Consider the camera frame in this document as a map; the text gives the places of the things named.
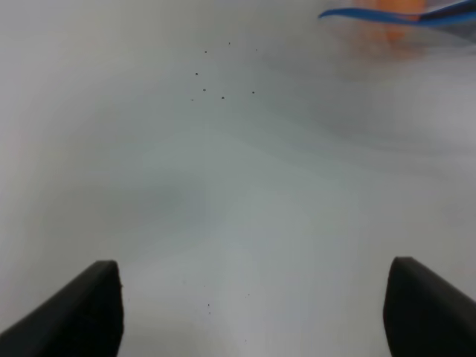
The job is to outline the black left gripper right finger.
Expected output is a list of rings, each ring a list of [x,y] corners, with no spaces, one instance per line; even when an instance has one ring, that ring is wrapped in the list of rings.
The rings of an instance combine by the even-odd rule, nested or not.
[[[475,355],[475,301],[412,257],[393,260],[382,314],[392,356]]]

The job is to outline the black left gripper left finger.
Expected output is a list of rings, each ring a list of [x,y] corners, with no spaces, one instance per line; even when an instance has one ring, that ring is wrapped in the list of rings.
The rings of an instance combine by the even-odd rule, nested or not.
[[[1,333],[2,356],[117,356],[124,331],[114,260],[97,261]]]

